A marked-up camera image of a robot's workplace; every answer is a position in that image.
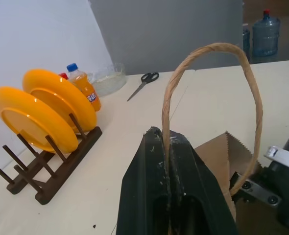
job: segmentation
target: gray wall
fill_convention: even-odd
[[[113,62],[127,74],[173,71],[214,42],[242,47],[241,0],[89,0]],[[191,69],[237,65],[233,55],[203,56]]]

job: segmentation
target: twisted paper handle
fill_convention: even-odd
[[[166,152],[166,160],[167,160],[167,171],[169,170],[169,138],[170,138],[170,131],[169,131],[169,107],[170,107],[170,98],[177,87],[180,78],[182,77],[185,70],[188,66],[192,63],[194,59],[199,57],[200,55],[206,54],[211,51],[220,51],[220,52],[229,52],[235,54],[238,57],[238,60],[241,64],[244,76],[249,84],[251,92],[253,94],[254,102],[256,104],[256,134],[254,140],[254,152],[253,157],[250,161],[250,164],[244,173],[244,175],[236,182],[236,184],[230,189],[231,195],[234,195],[239,188],[243,185],[246,181],[250,173],[253,171],[257,158],[259,156],[259,149],[260,149],[260,139],[261,139],[261,131],[262,131],[262,101],[259,93],[259,89],[257,86],[256,79],[252,73],[250,64],[247,60],[247,57],[243,50],[239,47],[234,46],[229,43],[213,43],[205,47],[201,47],[195,51],[193,51],[174,71],[168,86],[166,87],[165,94],[164,94],[164,102],[163,102],[163,109],[162,109],[162,132],[163,132],[163,141],[164,147]]]

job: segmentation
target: black scissor handle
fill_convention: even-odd
[[[160,75],[158,72],[153,72],[153,73],[148,72],[141,77],[141,81],[148,84],[150,82],[154,82],[156,79],[159,78],[159,76]]]

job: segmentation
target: blue water bottle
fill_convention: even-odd
[[[242,49],[246,53],[247,59],[250,60],[250,31],[247,23],[242,25]]]
[[[252,27],[252,46],[254,56],[268,56],[277,53],[280,20],[270,17],[270,10],[263,11],[263,19]]]

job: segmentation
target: paper bag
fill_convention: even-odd
[[[195,148],[195,151],[215,175],[231,214],[236,219],[235,204],[229,192],[230,178],[235,171],[244,174],[252,154],[228,132]]]

